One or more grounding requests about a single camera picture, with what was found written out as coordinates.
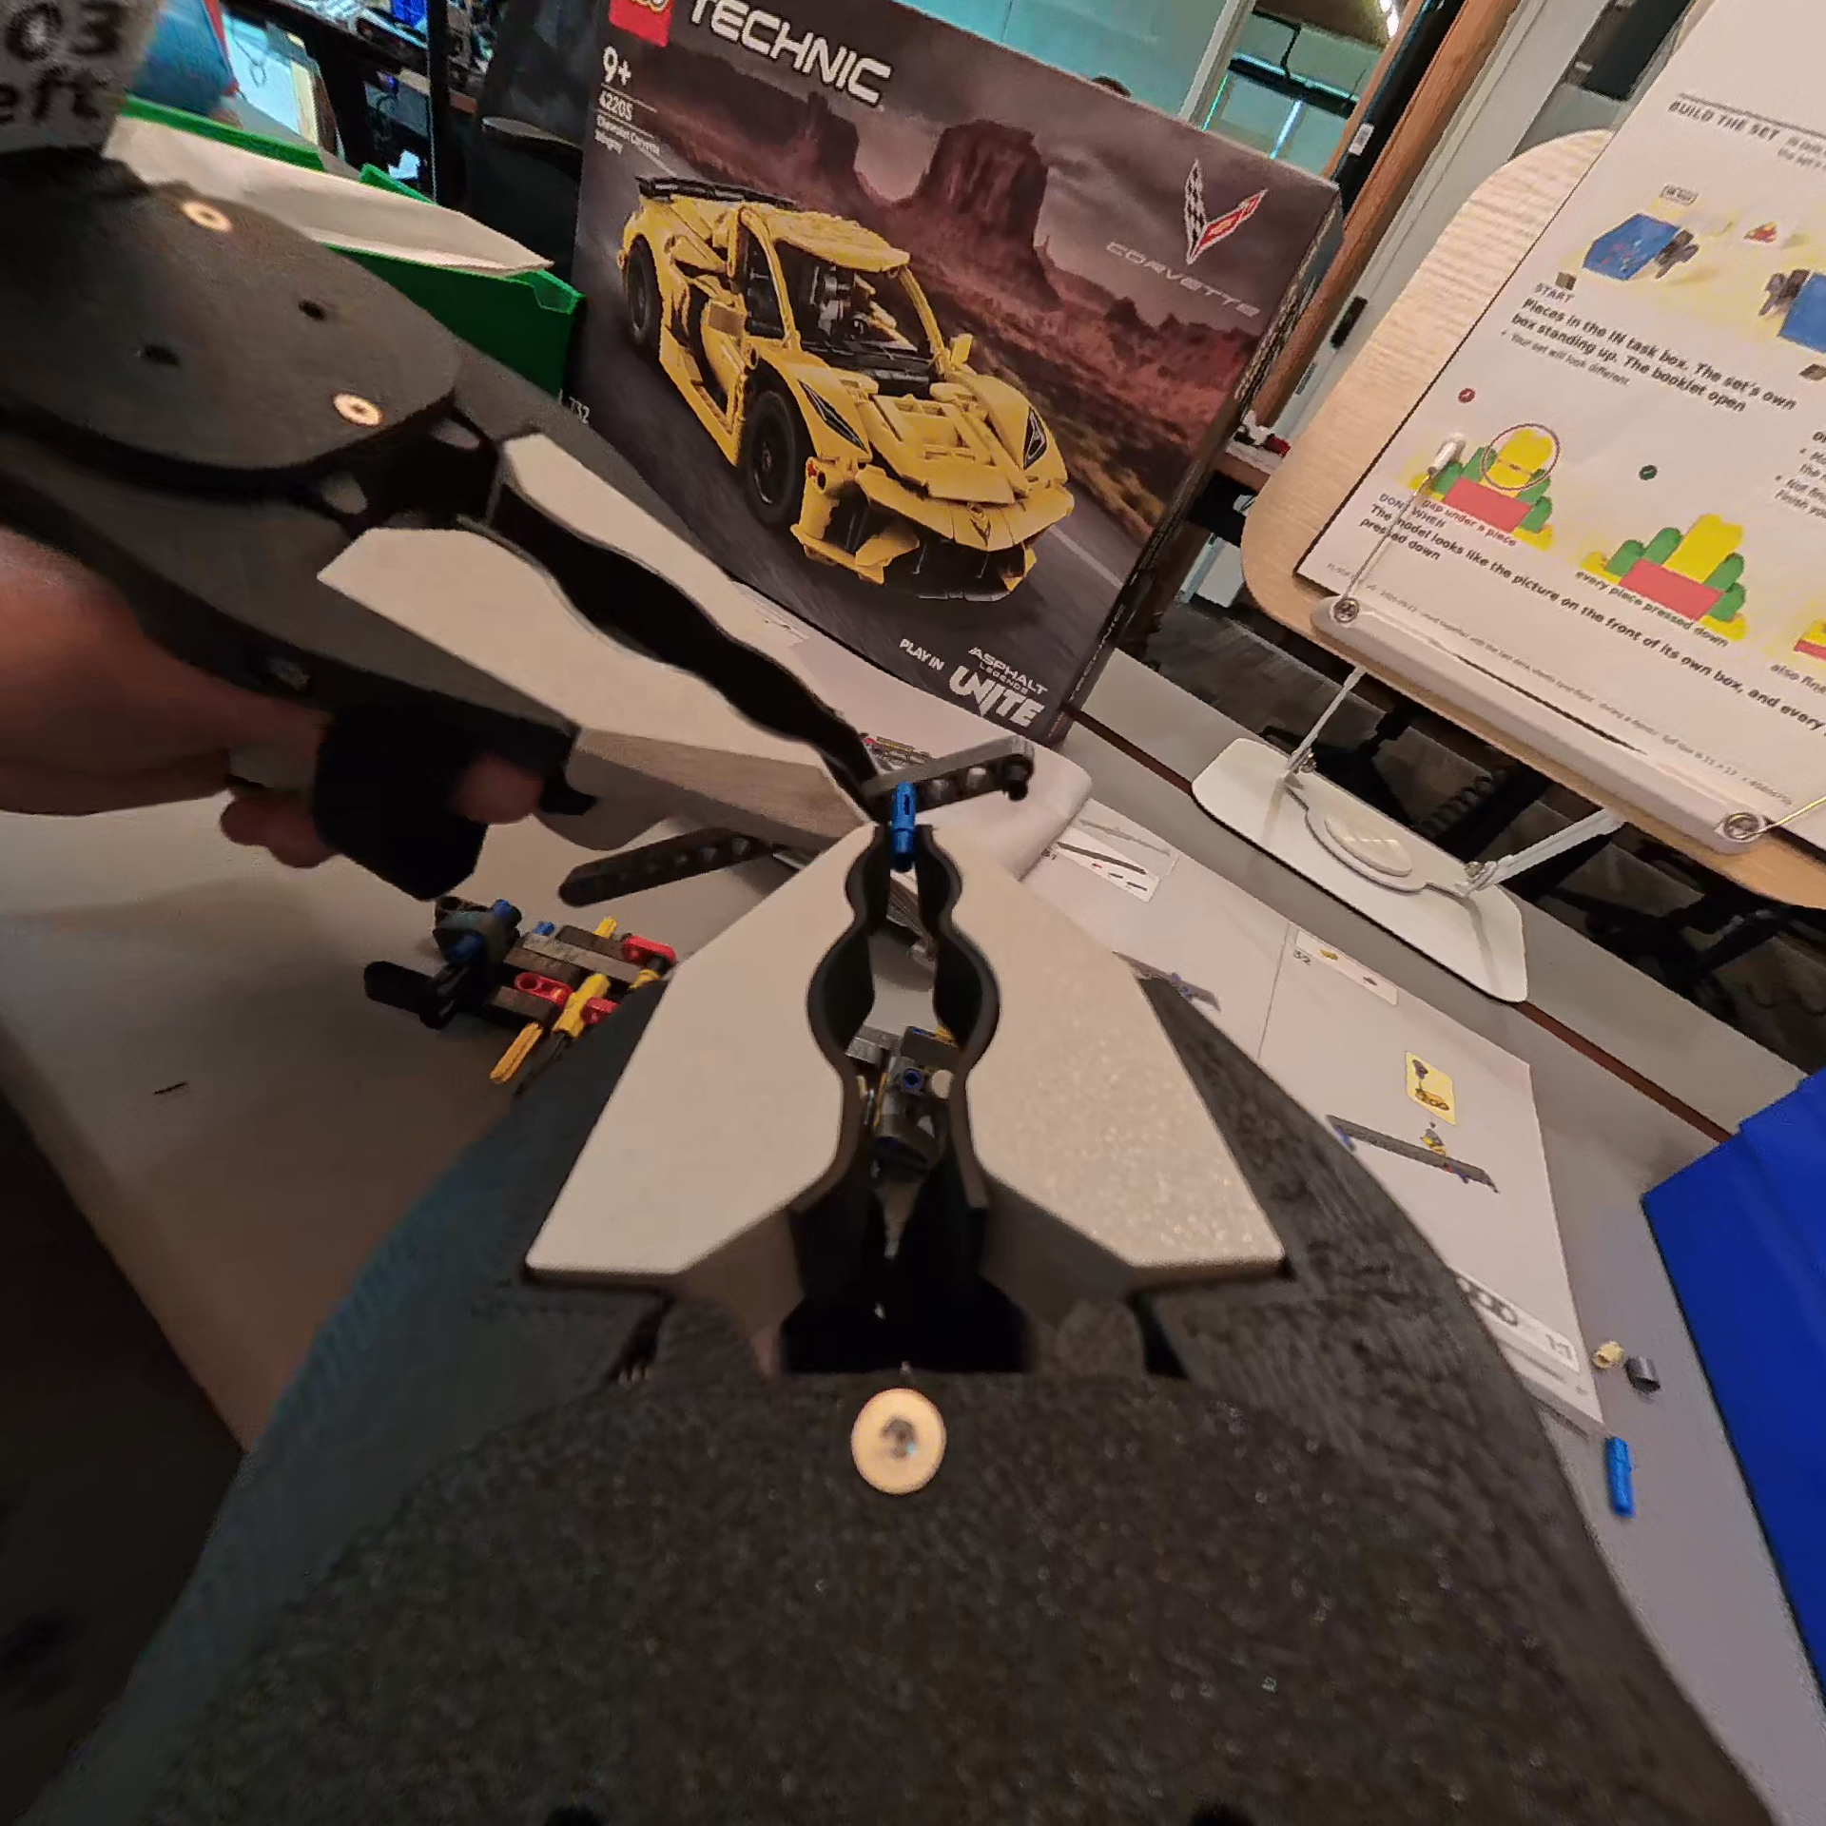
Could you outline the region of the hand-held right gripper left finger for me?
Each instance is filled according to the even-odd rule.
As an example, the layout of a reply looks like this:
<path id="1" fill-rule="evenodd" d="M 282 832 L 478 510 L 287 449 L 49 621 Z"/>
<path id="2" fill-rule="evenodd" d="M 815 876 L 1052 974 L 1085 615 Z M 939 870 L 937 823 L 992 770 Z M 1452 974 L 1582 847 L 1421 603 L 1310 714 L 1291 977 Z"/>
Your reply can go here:
<path id="1" fill-rule="evenodd" d="M 719 1303 L 744 1334 L 877 1255 L 848 1047 L 893 840 L 861 827 L 678 965 L 523 1261 L 537 1282 Z"/>

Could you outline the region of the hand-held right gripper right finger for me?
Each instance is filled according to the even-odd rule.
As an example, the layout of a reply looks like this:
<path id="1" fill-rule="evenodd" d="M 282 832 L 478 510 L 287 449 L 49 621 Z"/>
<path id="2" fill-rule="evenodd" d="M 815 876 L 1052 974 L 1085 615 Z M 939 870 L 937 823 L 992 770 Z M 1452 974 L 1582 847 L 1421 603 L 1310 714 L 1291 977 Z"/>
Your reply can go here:
<path id="1" fill-rule="evenodd" d="M 1219 1039 L 1168 985 L 945 830 L 919 830 L 935 1011 L 962 1045 L 950 1149 L 980 1266 L 1035 1320 L 1287 1261 L 1173 1039 Z"/>

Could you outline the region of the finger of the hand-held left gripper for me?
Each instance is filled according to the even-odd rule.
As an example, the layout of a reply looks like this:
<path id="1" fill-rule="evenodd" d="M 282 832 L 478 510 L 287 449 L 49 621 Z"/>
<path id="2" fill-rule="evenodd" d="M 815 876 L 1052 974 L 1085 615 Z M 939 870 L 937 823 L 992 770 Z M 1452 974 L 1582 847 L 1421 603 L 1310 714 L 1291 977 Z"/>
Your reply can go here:
<path id="1" fill-rule="evenodd" d="M 591 626 L 532 560 L 480 532 L 374 531 L 318 576 L 387 628 L 357 663 L 571 734 L 562 778 L 750 834 L 831 845 L 869 818 L 810 743 Z"/>
<path id="2" fill-rule="evenodd" d="M 489 528 L 547 573 L 608 642 L 607 723 L 717 755 L 719 764 L 823 770 L 869 788 L 852 723 L 796 665 L 746 589 L 661 518 L 544 435 L 499 449 Z"/>

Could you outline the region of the grey lego car chassis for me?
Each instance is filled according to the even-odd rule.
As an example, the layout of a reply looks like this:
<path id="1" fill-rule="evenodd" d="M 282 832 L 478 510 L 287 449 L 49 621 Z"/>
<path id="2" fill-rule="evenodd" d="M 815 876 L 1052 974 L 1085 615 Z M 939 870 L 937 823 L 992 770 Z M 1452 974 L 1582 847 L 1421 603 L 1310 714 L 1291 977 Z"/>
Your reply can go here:
<path id="1" fill-rule="evenodd" d="M 617 920 L 593 927 L 528 924 L 508 899 L 433 905 L 431 970 L 374 960 L 361 987 L 369 1002 L 443 1031 L 480 1020 L 508 1034 L 494 1085 L 528 1085 L 534 1070 L 573 1047 L 644 985 L 666 977 L 678 953 Z M 846 1057 L 858 1082 L 874 1174 L 917 1180 L 939 1164 L 961 1050 L 944 1026 L 899 1031 L 861 1024 Z"/>

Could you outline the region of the open lego instruction booklet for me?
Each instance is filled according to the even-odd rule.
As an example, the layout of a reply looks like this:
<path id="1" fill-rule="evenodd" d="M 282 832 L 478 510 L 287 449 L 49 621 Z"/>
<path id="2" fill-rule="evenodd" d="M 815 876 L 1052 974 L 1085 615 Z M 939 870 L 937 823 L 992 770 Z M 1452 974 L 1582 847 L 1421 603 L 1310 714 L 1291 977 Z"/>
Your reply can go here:
<path id="1" fill-rule="evenodd" d="M 1572 1301 L 1531 1066 L 1297 926 L 1165 836 L 1089 798 L 1074 764 L 1002 794 L 919 811 L 962 832 L 1114 956 L 1170 994 L 1172 1039 L 1215 1057 L 1239 1088 L 1224 1127 L 1268 1085 L 1353 1152 L 1452 1271 L 1504 1361 L 1538 1402 L 1602 1427 L 1596 1369 Z"/>

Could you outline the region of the yellow car lego box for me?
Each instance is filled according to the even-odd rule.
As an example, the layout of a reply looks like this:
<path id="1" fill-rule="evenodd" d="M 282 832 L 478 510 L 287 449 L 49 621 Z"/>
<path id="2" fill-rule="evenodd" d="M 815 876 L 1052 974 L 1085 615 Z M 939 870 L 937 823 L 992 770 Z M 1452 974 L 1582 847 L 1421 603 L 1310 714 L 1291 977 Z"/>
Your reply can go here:
<path id="1" fill-rule="evenodd" d="M 733 581 L 1047 740 L 1337 222 L 903 3 L 607 3 L 579 399 Z"/>

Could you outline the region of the person's left hand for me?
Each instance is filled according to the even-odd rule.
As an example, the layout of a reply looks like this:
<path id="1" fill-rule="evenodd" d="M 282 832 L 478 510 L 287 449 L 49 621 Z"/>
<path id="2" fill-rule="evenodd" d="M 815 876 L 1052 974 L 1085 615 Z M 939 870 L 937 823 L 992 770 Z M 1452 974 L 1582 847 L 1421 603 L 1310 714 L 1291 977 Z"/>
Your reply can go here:
<path id="1" fill-rule="evenodd" d="M 305 794 L 233 784 L 269 747 L 314 774 L 327 722 L 172 659 L 103 578 L 2 531 L 2 811 L 108 814 L 227 794 L 219 832 L 292 870 L 330 861 Z"/>

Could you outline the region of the green storage bin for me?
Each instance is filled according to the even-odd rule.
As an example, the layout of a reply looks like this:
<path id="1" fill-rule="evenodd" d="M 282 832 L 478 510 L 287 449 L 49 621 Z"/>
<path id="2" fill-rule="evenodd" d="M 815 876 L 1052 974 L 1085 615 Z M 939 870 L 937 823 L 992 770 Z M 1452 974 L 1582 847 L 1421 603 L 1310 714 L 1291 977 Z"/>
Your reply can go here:
<path id="1" fill-rule="evenodd" d="M 184 108 L 128 98 L 121 106 L 121 120 L 177 126 L 228 146 L 258 149 L 293 165 L 320 168 L 328 174 L 357 177 L 410 200 L 421 197 L 431 201 L 376 168 L 366 168 L 354 175 L 343 174 L 330 170 L 320 149 L 276 140 L 236 126 L 221 126 Z M 491 355 L 547 396 L 562 392 L 582 299 L 553 267 L 511 278 L 491 278 L 436 264 L 412 264 L 403 258 L 337 252 L 362 263 L 371 274 L 392 283 L 403 295 L 441 322 L 446 331 Z"/>

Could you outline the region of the white book stand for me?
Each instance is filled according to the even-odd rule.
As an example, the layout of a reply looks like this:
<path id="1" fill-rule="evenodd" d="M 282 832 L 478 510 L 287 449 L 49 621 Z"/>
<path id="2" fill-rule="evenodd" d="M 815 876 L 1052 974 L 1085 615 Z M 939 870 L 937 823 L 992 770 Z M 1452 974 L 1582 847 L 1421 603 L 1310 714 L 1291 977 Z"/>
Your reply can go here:
<path id="1" fill-rule="evenodd" d="M 1698 812 L 1678 807 L 1665 786 L 1632 784 L 1617 752 L 1581 761 L 1556 736 L 1532 736 L 1491 720 L 1470 698 L 1439 693 L 1442 676 L 1407 670 L 1381 646 L 1357 646 L 1343 632 L 1357 602 L 1335 602 L 1297 572 L 1312 538 L 1355 494 L 1389 435 L 1427 396 L 1617 127 L 1556 139 L 1496 171 L 1452 217 L 1323 403 L 1293 435 L 1289 455 L 1247 513 L 1244 573 L 1255 602 L 1274 621 L 1307 635 L 1350 672 L 1289 755 L 1239 739 L 1193 781 L 1196 801 L 1219 823 L 1503 1000 L 1525 997 L 1518 882 L 1552 861 L 1573 861 L 1575 851 L 1620 830 L 1654 838 L 1753 905 L 1822 911 L 1822 847 L 1791 836 L 1787 823 L 1742 812 L 1719 822 L 1717 832 L 1703 832 Z M 1320 731 L 1365 681 L 1378 681 L 1491 743 L 1543 784 L 1575 794 L 1588 811 L 1515 855 L 1482 859 L 1491 840 L 1479 836 L 1472 859 L 1452 856 L 1442 836 L 1405 827 L 1396 814 L 1320 771 Z"/>

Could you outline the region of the blue storage bin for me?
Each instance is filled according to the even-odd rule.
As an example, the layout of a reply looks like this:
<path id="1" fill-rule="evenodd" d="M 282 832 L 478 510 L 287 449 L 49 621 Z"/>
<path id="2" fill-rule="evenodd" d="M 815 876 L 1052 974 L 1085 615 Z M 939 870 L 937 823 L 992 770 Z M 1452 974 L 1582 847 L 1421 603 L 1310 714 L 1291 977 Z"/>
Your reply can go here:
<path id="1" fill-rule="evenodd" d="M 1823 1073 L 1641 1202 L 1823 1681 Z"/>

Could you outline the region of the brick picture instruction sheet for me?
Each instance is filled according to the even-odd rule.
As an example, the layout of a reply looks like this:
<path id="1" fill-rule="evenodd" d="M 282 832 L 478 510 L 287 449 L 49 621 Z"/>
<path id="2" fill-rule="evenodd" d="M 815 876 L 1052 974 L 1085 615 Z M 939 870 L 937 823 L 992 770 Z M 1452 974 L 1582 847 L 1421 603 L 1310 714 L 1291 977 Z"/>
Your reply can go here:
<path id="1" fill-rule="evenodd" d="M 1439 693 L 1816 847 L 1822 103 L 1822 3 L 1713 3 L 1297 568 Z"/>

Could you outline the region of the wooden post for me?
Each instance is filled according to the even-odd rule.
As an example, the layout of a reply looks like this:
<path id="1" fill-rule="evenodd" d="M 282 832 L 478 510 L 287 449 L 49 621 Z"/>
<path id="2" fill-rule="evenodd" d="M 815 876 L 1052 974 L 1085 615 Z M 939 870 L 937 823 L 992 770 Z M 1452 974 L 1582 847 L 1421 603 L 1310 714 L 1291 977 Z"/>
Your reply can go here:
<path id="1" fill-rule="evenodd" d="M 1414 3 L 1383 56 L 1371 95 L 1335 163 L 1343 217 L 1337 248 L 1315 275 L 1250 408 L 1274 424 L 1359 290 L 1369 258 L 1414 194 L 1456 110 L 1482 76 L 1518 1 Z"/>

